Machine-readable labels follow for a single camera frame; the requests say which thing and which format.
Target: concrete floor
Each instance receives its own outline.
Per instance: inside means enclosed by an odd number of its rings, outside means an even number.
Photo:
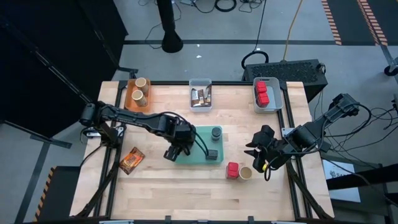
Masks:
[[[139,6],[137,1],[115,1],[119,13],[129,32],[126,40],[144,40],[150,28],[159,23],[159,14],[151,1]],[[266,14],[262,24],[260,39],[284,40],[299,0],[268,0]],[[202,10],[211,9],[213,0],[199,0]],[[179,4],[182,19],[176,22],[177,32],[182,39],[246,39],[255,40],[261,18],[262,6],[253,13],[243,13],[235,9],[229,13],[218,12],[201,14],[195,8]],[[154,29],[149,40],[161,40],[163,30]],[[291,36],[292,40],[333,40],[331,31],[320,1],[304,1],[297,17]],[[270,62],[282,60],[283,45],[259,45],[270,56]],[[243,69],[241,59],[254,45],[239,44],[185,44],[182,51],[167,54],[162,50],[153,50],[147,45],[125,45],[120,66],[138,68],[140,77],[151,80],[189,80],[208,77],[212,80],[240,80]],[[392,56],[398,56],[398,47],[388,47]],[[290,45],[287,60],[306,60],[317,58],[326,65],[329,85],[324,89],[323,111],[328,108],[331,99],[339,93],[349,93],[368,108],[392,108],[391,100],[398,93],[397,82],[393,77],[385,76],[382,71],[387,61],[378,46],[352,47],[337,45]],[[254,56],[247,63],[261,63],[264,59]],[[128,74],[116,72],[114,80],[126,80]],[[313,114],[317,98],[310,102]],[[317,115],[321,114],[321,105]],[[366,117],[361,111],[355,118],[345,118],[331,126],[333,134],[348,133]],[[388,121],[375,121],[355,137],[347,147],[359,146],[382,138],[389,130],[382,128]],[[73,124],[55,136],[55,139],[72,143],[71,149],[51,146],[45,160],[34,196],[30,203],[25,222],[32,221],[46,176],[52,166],[77,166],[83,157],[85,145],[79,141],[81,126]],[[393,139],[398,133],[392,133],[379,144],[351,151],[353,155],[368,162],[389,165],[396,162],[398,152]],[[27,133],[5,124],[0,125],[0,222],[12,223],[22,202],[27,184],[32,175],[42,143],[29,139]],[[389,185],[390,192],[398,192],[398,186]],[[357,222],[384,223],[378,216],[336,209],[336,217]]]

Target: green tray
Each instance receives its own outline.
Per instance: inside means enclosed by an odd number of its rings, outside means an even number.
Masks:
[[[218,157],[217,160],[206,160],[206,156],[200,147],[193,143],[191,148],[191,154],[189,156],[185,155],[185,153],[181,152],[180,155],[175,160],[177,164],[191,164],[191,165],[206,165],[206,164],[220,164],[224,160],[224,148],[223,148],[223,128],[221,126],[195,126],[197,129],[197,133],[206,143],[208,149],[217,150]],[[211,130],[213,128],[221,129],[221,137],[217,142],[211,140]],[[202,146],[200,139],[196,137],[197,142],[199,142]]]

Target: orange bin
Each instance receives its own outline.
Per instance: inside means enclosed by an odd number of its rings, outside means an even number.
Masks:
[[[142,113],[149,112],[151,88],[150,88],[150,80],[147,78],[146,80],[149,88],[147,94],[145,95],[148,102],[147,106],[138,106],[137,103],[132,99],[131,95],[134,91],[138,90],[138,87],[136,86],[136,79],[130,79],[127,83],[126,100],[124,101],[125,109],[133,112],[142,112]]]

